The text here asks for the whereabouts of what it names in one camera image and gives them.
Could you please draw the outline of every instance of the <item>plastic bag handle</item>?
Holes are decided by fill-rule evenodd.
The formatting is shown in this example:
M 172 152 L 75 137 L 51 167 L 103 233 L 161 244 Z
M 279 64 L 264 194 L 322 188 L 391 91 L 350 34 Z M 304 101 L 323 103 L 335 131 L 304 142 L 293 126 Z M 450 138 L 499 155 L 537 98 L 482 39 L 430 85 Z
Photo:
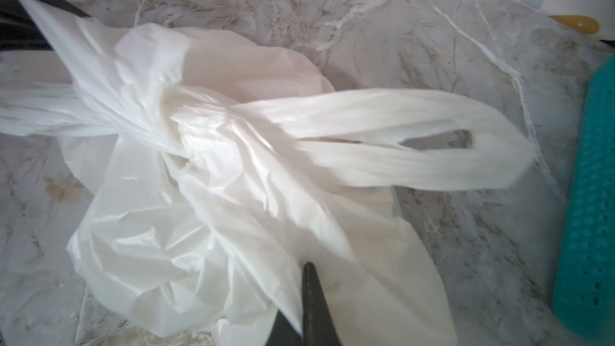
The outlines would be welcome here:
M 435 90 L 362 89 L 235 105 L 273 122 L 340 184 L 425 190 L 504 188 L 534 158 L 528 140 L 496 109 Z M 397 143 L 467 130 L 467 149 L 414 150 Z M 306 141 L 340 137 L 363 144 Z

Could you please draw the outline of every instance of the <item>white plastic bag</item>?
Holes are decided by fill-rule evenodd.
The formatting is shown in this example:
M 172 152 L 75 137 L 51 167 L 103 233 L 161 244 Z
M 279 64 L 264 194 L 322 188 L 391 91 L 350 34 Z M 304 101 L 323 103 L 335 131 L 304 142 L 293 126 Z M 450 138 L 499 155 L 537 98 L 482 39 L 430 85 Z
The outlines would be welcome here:
M 391 189 L 374 186 L 507 187 L 533 148 L 499 112 L 433 90 L 314 95 L 332 88 L 293 51 L 227 31 L 109 29 L 20 1 L 80 103 L 49 87 L 27 107 L 11 92 L 0 131 L 119 134 L 68 245 L 102 304 L 159 336 L 224 318 L 261 342 L 276 309 L 301 332 L 311 261 L 343 344 L 456 344 L 434 264 Z M 311 96 L 252 101 L 288 95 Z M 41 96 L 76 112 L 46 110 Z M 471 148 L 398 145 L 456 129 Z

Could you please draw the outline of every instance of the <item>teal object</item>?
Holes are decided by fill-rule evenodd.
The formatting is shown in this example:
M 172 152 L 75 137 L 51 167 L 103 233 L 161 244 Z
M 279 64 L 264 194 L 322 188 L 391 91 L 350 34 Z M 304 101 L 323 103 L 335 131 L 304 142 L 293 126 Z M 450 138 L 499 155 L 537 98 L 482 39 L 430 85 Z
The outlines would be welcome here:
M 615 345 L 615 56 L 589 84 L 552 307 L 586 341 Z

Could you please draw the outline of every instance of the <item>countertop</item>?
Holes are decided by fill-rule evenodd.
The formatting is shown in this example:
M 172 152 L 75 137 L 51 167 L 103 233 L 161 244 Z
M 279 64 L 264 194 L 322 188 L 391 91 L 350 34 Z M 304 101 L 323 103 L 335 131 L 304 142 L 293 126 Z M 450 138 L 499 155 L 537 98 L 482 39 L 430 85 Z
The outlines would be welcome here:
M 290 48 L 338 90 L 437 88 L 496 107 L 536 146 L 530 170 L 508 190 L 398 188 L 402 211 L 440 272 L 461 346 L 583 344 L 549 300 L 587 82 L 612 53 L 606 45 L 511 0 L 68 1 L 108 26 L 227 29 Z M 54 139 L 0 136 L 0 147 L 0 328 L 9 346 L 211 342 L 196 331 L 156 339 L 97 304 L 64 250 L 92 196 Z

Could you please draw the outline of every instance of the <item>plastic bag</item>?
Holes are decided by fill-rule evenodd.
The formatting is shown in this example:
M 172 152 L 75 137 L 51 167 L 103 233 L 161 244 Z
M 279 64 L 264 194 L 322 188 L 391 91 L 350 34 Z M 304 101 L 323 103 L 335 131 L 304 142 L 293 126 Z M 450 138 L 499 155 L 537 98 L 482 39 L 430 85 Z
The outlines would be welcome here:
M 433 90 L 314 95 L 331 85 L 293 51 L 227 31 L 110 29 L 20 1 L 81 103 L 65 89 L 30 93 L 65 100 L 58 113 L 11 92 L 0 131 L 119 134 L 68 244 L 102 304 L 159 336 L 223 318 L 260 342 L 276 309 L 301 332 L 311 261 L 343 344 L 456 344 L 433 262 L 376 186 L 507 187 L 533 148 L 498 111 Z M 252 101 L 288 95 L 310 96 Z M 398 144 L 457 129 L 471 148 Z

